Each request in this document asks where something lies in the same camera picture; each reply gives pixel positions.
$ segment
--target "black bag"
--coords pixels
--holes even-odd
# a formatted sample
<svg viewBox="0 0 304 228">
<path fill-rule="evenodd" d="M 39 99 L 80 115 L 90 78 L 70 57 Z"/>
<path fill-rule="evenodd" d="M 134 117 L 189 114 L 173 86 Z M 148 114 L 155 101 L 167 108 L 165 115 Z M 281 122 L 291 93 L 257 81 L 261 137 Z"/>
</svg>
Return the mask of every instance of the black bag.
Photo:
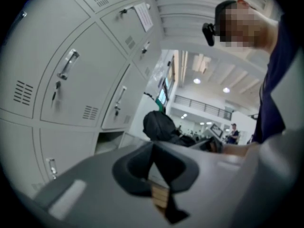
<svg viewBox="0 0 304 228">
<path fill-rule="evenodd" d="M 165 141 L 186 147 L 196 143 L 191 137 L 181 135 L 172 119 L 159 111 L 149 112 L 144 117 L 143 132 L 152 141 Z"/>
</svg>

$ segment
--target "cap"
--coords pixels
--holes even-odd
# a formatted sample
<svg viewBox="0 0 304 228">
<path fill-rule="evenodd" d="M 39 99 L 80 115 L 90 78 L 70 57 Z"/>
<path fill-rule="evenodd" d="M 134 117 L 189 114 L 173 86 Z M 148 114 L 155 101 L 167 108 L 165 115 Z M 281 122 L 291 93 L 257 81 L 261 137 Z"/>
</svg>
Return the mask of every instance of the cap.
<svg viewBox="0 0 304 228">
<path fill-rule="evenodd" d="M 229 5 L 236 3 L 237 1 L 235 0 L 226 0 L 224 2 L 221 2 L 219 5 L 216 6 L 215 8 L 215 18 L 214 18 L 214 25 L 215 25 L 215 35 L 219 36 L 219 18 L 221 12 Z"/>
</svg>

